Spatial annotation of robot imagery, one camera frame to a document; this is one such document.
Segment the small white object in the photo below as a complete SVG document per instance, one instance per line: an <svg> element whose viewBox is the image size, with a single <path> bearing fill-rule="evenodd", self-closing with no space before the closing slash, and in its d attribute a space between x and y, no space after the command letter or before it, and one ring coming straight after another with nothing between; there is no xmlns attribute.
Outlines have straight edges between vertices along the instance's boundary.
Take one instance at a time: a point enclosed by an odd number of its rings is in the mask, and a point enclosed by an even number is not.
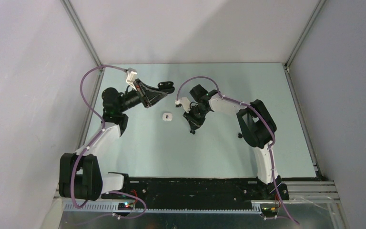
<svg viewBox="0 0 366 229"><path fill-rule="evenodd" d="M163 115L162 115L162 119L163 119L164 121L168 121L168 122L170 122L170 121L172 120L172 113L163 113Z"/></svg>

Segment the light blue table surface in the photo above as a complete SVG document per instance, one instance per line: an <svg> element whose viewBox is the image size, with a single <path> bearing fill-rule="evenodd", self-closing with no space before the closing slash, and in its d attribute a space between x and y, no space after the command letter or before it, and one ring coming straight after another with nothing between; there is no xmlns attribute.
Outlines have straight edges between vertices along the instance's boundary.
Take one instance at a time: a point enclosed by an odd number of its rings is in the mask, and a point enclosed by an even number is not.
<svg viewBox="0 0 366 229"><path fill-rule="evenodd" d="M199 64L118 64L137 70L137 78L149 86L161 81L173 81L175 92L155 106L145 109L142 104L125 113L129 117L127 129L115 141L101 168L128 173L134 177L256 177L257 165L252 148L237 137L240 127L236 116L210 112L204 125L195 135L183 118L184 110L176 108L177 90L187 79L203 75L213 78L222 94L252 102L260 99L277 125L275 162L282 177L315 177L290 89L280 63L199 63ZM201 84L208 91L214 85L205 79L187 83L180 97ZM95 110L102 114L101 94L114 87L124 92L125 74L107 68L96 101ZM170 112L173 120L162 120ZM91 119L88 138L100 124L95 115Z"/></svg>

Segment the red wire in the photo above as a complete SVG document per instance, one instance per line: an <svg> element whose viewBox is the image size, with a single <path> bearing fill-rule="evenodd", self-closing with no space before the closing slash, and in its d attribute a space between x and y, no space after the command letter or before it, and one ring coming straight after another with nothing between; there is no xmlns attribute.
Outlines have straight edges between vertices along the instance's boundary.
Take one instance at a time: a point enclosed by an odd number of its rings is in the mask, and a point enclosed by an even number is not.
<svg viewBox="0 0 366 229"><path fill-rule="evenodd" d="M131 192L133 192L135 194L136 197L138 197L137 191L135 191L135 189L131 190Z"/></svg>
<svg viewBox="0 0 366 229"><path fill-rule="evenodd" d="M276 206L277 206L277 199L278 199L278 195L276 194L275 195L275 205Z"/></svg>

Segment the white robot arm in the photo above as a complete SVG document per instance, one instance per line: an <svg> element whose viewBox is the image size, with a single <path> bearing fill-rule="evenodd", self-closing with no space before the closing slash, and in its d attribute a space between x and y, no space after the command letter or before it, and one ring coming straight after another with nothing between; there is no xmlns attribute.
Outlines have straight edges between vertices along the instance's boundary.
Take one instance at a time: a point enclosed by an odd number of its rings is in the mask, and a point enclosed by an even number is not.
<svg viewBox="0 0 366 229"><path fill-rule="evenodd" d="M174 92L173 82L160 82L158 88L148 86L136 79L136 71L128 69L127 84L133 88L124 93L115 88L107 88L102 93L102 125L89 139L87 144L73 154L63 154L60 159L59 193L62 197L71 197L71 178L74 179L74 195L78 199L96 200L100 194L123 188L125 174L100 170L98 160L108 152L109 146L122 136L127 128L128 116L123 112L143 104L149 108Z"/></svg>
<svg viewBox="0 0 366 229"><path fill-rule="evenodd" d="M257 162L257 178L265 184L271 184L273 182L272 160L268 150L269 144L271 144L271 136L266 134L267 130L265 127L257 122L255 123L252 117L248 118L248 123L243 119L245 115L253 117L255 115L252 115L252 112L246 106L224 100L219 96L216 90L208 92L201 85L195 86L190 91L190 94L196 101L196 104L193 106L191 106L193 102L190 102L186 97L175 101L176 106L182 106L185 111L183 117L185 117L190 124L190 133L195 134L196 129L203 125L205 115L209 111L237 116L243 138L253 147ZM267 112L264 104L260 100L256 100L251 103L251 105L254 105L256 109L260 110L260 113L263 116L266 116L264 118L271 124L273 131L275 131L275 123ZM274 176L274 179L277 179L278 172L275 167Z"/></svg>

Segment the white wall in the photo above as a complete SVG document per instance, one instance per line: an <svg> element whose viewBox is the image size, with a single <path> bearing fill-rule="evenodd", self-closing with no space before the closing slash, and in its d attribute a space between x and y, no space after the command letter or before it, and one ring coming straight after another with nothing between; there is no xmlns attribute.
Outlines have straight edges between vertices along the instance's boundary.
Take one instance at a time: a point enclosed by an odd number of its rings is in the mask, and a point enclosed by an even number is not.
<svg viewBox="0 0 366 229"><path fill-rule="evenodd" d="M285 62L318 0L72 0L103 63Z"/></svg>
<svg viewBox="0 0 366 229"><path fill-rule="evenodd" d="M366 228L366 1L327 1L290 70L319 165Z"/></svg>
<svg viewBox="0 0 366 229"><path fill-rule="evenodd" d="M79 81L93 66L59 0L0 1L0 228L40 227L59 159L76 147L87 110Z"/></svg>

